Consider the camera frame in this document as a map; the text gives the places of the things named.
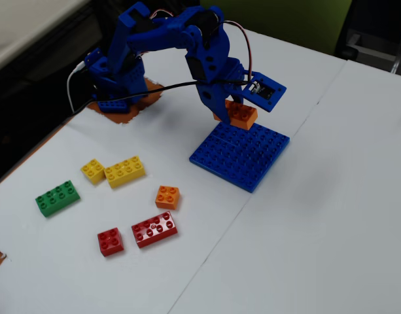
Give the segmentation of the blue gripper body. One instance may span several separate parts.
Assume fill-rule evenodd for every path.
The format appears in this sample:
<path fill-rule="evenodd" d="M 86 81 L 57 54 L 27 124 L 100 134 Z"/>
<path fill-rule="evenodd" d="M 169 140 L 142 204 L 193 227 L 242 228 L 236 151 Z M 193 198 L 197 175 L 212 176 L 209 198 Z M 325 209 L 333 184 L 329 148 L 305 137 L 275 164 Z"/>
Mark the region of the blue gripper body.
<path fill-rule="evenodd" d="M 198 80 L 198 92 L 201 96 L 241 96 L 248 85 L 248 70 L 239 60 L 207 60 L 204 76 Z"/>

